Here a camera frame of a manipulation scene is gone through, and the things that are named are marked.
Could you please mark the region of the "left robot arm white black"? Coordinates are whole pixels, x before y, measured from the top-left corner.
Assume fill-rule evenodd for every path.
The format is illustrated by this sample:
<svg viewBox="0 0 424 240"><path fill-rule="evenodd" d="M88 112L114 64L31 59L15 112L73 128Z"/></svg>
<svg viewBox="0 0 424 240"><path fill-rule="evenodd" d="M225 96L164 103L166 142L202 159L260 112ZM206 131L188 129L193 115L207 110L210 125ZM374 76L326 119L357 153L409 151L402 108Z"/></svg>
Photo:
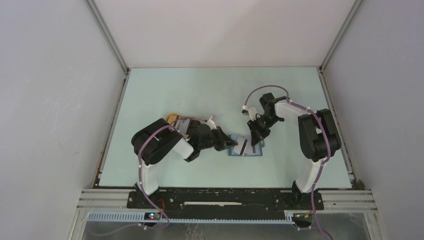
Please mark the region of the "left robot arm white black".
<svg viewBox="0 0 424 240"><path fill-rule="evenodd" d="M203 150L213 148L221 152L238 145L212 118L193 117L180 117L171 122L160 118L135 133L131 144L139 162L136 185L141 193L138 201L145 208L153 208L158 202L155 192L159 189L157 164L171 151L190 163Z"/></svg>

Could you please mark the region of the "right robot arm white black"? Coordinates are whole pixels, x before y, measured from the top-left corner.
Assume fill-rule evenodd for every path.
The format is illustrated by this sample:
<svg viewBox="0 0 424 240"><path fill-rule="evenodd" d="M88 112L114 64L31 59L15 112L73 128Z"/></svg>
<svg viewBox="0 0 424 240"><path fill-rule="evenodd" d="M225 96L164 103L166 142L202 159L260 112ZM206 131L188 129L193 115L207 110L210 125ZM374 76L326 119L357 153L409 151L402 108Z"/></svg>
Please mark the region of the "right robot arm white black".
<svg viewBox="0 0 424 240"><path fill-rule="evenodd" d="M333 115L329 109L314 111L286 96L276 98L272 93L263 94L259 102L263 114L254 107L242 106L242 113L250 117L247 125L252 146L268 137L271 127L278 122L290 120L297 125L300 149L306 160L293 182L290 201L295 208L304 209L311 202L310 195L316 190L325 164L342 145Z"/></svg>

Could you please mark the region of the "white grey credit card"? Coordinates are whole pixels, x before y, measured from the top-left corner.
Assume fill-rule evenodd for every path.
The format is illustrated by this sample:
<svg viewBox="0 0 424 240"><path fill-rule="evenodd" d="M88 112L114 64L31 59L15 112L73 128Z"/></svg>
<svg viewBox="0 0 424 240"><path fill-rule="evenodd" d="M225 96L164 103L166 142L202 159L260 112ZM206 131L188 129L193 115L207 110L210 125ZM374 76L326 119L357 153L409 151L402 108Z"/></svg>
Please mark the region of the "white grey credit card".
<svg viewBox="0 0 424 240"><path fill-rule="evenodd" d="M249 141L243 136L238 136L236 142L237 145L233 147L232 153L237 156L243 156Z"/></svg>

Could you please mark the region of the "blue card holder wallet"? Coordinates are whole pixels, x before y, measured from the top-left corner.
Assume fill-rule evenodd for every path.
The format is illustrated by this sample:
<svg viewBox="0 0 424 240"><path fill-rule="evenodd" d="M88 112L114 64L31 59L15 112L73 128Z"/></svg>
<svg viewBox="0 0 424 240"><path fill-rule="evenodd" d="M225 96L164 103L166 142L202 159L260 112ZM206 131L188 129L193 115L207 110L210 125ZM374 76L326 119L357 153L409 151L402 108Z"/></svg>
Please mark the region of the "blue card holder wallet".
<svg viewBox="0 0 424 240"><path fill-rule="evenodd" d="M261 157L263 156L263 148L265 147L265 141L261 141L256 146L251 146L251 136L250 135L237 135L237 134L231 134L230 138L237 141L238 137L244 137L248 139L247 146L245 148L245 152L243 156L234 155L232 153L233 147L229 148L227 150L228 156L230 157Z"/></svg>

